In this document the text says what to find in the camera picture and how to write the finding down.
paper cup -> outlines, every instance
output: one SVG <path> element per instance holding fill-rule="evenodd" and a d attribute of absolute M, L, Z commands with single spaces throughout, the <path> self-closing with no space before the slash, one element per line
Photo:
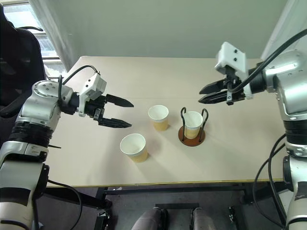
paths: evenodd
<path fill-rule="evenodd" d="M 155 105 L 148 110 L 154 128 L 157 131 L 164 131 L 168 127 L 168 108 L 164 105 Z"/>
<path fill-rule="evenodd" d="M 146 140 L 141 134 L 132 133 L 125 136 L 119 147 L 134 162 L 143 162 L 147 159 Z"/>
<path fill-rule="evenodd" d="M 203 123 L 202 115 L 195 111 L 188 111 L 183 114 L 183 118 L 186 123 L 184 136 L 186 136 L 188 139 L 194 139 L 197 137 Z"/>

window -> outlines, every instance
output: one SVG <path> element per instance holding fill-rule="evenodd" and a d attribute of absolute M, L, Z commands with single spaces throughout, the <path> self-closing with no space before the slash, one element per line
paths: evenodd
<path fill-rule="evenodd" d="M 3 7 L 6 18 L 8 19 L 8 21 L 13 23 L 16 28 L 23 26 L 33 26 L 43 29 L 42 24 L 38 20 L 31 5 L 28 2 L 9 4 L 4 5 Z M 46 74 L 49 77 L 56 78 L 59 77 L 60 74 L 64 75 L 66 73 L 66 70 L 46 32 L 41 32 L 38 30 L 29 31 L 34 34 L 34 36 L 39 42 Z"/>

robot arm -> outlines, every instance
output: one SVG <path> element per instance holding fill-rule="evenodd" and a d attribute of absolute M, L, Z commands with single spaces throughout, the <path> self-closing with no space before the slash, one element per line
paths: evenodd
<path fill-rule="evenodd" d="M 60 113 L 89 115 L 99 125 L 124 128 L 131 124 L 118 119 L 104 118 L 107 102 L 133 107 L 129 101 L 107 94 L 106 82 L 95 73 L 80 93 L 60 82 L 43 80 L 32 87 L 15 126 L 0 149 L 0 230 L 31 229 L 34 201 L 47 185 L 49 167 L 48 145 Z"/>
<path fill-rule="evenodd" d="M 279 55 L 239 91 L 229 90 L 229 87 L 240 85 L 257 68 L 247 69 L 243 52 L 225 42 L 215 68 L 226 78 L 205 86 L 200 94 L 206 95 L 200 103 L 226 101 L 233 105 L 264 90 L 276 94 L 289 154 L 283 161 L 284 181 L 294 191 L 286 225 L 289 229 L 307 229 L 307 55 L 297 50 Z"/>

round wooden coaster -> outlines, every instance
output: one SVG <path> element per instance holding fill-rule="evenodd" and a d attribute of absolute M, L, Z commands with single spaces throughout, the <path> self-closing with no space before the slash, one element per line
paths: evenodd
<path fill-rule="evenodd" d="M 205 140 L 205 137 L 206 137 L 205 131 L 200 129 L 197 137 L 195 137 L 194 139 L 188 139 L 188 138 L 184 137 L 184 140 L 182 141 L 182 133 L 183 133 L 183 126 L 178 131 L 178 138 L 179 138 L 179 140 L 181 141 L 182 144 L 184 144 L 186 146 L 190 146 L 190 147 L 200 145 Z"/>

table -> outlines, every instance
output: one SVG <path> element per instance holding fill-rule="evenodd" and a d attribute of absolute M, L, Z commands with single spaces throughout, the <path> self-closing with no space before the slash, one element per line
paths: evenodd
<path fill-rule="evenodd" d="M 250 68 L 259 59 L 249 60 Z M 106 92 L 128 99 L 134 108 L 111 103 L 105 117 L 125 120 L 126 129 L 98 126 L 89 117 L 62 114 L 46 164 L 51 180 L 71 186 L 120 186 L 251 182 L 270 150 L 284 133 L 274 94 L 256 94 L 253 100 L 201 104 L 200 89 L 223 75 L 211 58 L 80 57 L 69 74 L 85 64 L 95 66 L 107 81 Z M 93 74 L 88 68 L 76 74 L 67 85 L 79 92 Z M 163 104 L 169 109 L 169 128 L 157 132 L 149 121 L 148 109 Z M 180 110 L 209 111 L 206 139 L 197 147 L 183 145 L 177 132 L 182 126 Z M 134 163 L 120 152 L 119 143 L 130 133 L 146 138 L 150 157 Z M 272 174 L 282 178 L 282 158 L 274 157 Z M 260 175 L 267 181 L 267 169 Z"/>

